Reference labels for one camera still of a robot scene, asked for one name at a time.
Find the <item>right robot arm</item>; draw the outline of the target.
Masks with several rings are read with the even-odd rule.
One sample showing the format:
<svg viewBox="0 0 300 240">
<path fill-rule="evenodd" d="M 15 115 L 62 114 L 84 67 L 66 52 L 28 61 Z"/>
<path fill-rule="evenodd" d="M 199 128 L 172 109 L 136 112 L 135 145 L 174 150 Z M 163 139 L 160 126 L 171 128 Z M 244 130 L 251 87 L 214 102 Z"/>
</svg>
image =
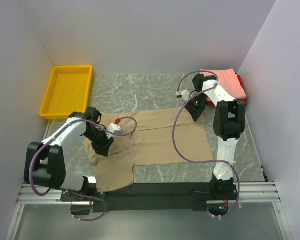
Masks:
<svg viewBox="0 0 300 240">
<path fill-rule="evenodd" d="M 209 194 L 216 200 L 236 195 L 234 185 L 235 151 L 241 134 L 245 131 L 245 103 L 232 97 L 219 83 L 215 75 L 197 74 L 192 83 L 198 96 L 191 93 L 184 100 L 191 101 L 185 109 L 196 122 L 206 108 L 209 98 L 215 105 L 213 130 L 217 136 L 217 162 L 210 181 Z"/>
</svg>

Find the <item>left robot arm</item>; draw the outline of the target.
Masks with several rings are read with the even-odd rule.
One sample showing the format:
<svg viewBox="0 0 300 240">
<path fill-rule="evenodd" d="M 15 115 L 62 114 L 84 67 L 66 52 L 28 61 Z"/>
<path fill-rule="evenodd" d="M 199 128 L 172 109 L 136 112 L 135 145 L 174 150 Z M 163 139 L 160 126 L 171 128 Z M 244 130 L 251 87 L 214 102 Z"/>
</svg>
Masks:
<svg viewBox="0 0 300 240">
<path fill-rule="evenodd" d="M 83 113 L 73 112 L 53 135 L 27 147 L 24 181 L 35 194 L 43 197 L 51 190 L 70 190 L 78 201 L 89 197 L 88 178 L 66 170 L 64 152 L 74 139 L 84 136 L 91 141 L 95 153 L 107 157 L 114 139 L 106 129 L 97 127 L 101 118 L 102 114 L 93 107 Z"/>
</svg>

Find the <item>beige t-shirt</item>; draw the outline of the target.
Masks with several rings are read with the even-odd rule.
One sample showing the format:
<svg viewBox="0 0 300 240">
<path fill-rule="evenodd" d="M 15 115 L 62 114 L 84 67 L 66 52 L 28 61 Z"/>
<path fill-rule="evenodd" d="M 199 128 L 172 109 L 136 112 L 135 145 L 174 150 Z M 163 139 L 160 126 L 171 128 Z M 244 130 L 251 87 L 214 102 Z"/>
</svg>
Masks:
<svg viewBox="0 0 300 240">
<path fill-rule="evenodd" d="M 105 126 L 122 118 L 120 126 L 129 136 L 114 137 L 108 157 L 95 153 L 92 142 L 83 141 L 99 192 L 112 192 L 134 183 L 135 166 L 184 163 L 181 152 L 192 161 L 210 161 L 213 154 L 204 127 L 203 116 L 194 122 L 191 115 L 178 108 L 104 114 Z"/>
</svg>

